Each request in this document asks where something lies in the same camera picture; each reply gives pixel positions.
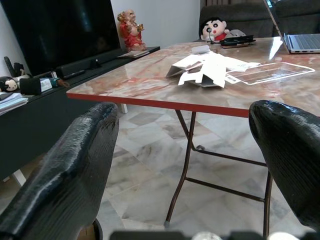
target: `black tv screen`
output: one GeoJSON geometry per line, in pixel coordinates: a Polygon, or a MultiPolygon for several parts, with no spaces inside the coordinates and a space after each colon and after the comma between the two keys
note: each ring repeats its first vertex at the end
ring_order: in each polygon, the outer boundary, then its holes
{"type": "Polygon", "coordinates": [[[0,0],[33,75],[120,48],[110,0],[0,0]]]}

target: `white wall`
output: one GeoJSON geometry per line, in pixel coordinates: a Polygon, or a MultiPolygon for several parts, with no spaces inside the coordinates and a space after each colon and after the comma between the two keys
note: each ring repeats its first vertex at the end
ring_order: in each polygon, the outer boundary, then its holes
{"type": "Polygon", "coordinates": [[[200,0],[111,0],[114,17],[133,9],[143,24],[142,40],[162,48],[199,38],[200,0]]]}
{"type": "Polygon", "coordinates": [[[15,34],[0,4],[0,77],[11,76],[4,61],[5,56],[9,57],[12,65],[21,63],[24,65],[24,69],[29,72],[15,34]]]}
{"type": "MultiPolygon", "coordinates": [[[[136,13],[136,21],[143,24],[143,41],[150,47],[162,48],[198,39],[199,0],[111,0],[114,16],[127,9],[136,13]]],[[[10,76],[4,57],[13,63],[27,64],[15,34],[0,4],[0,76],[10,76]]]]}

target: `figurine statue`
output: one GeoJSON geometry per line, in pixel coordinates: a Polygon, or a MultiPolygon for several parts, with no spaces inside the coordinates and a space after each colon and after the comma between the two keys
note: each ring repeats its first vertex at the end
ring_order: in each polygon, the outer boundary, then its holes
{"type": "Polygon", "coordinates": [[[124,38],[125,46],[130,51],[146,50],[146,44],[142,42],[141,32],[144,29],[143,24],[136,23],[136,14],[133,10],[123,11],[118,15],[119,32],[124,38]]]}

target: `laptop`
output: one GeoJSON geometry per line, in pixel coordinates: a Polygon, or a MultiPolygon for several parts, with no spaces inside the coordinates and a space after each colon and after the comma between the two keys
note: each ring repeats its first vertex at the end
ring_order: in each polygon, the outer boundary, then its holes
{"type": "Polygon", "coordinates": [[[276,30],[285,44],[286,50],[290,54],[319,54],[320,53],[320,34],[286,34],[279,24],[276,9],[271,0],[263,0],[276,30]]]}

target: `laptop keyboard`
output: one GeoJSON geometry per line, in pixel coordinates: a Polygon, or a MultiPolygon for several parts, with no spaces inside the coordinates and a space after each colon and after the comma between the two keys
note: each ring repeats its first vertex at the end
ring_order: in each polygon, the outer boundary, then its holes
{"type": "Polygon", "coordinates": [[[301,49],[320,49],[320,35],[295,35],[301,49]]]}

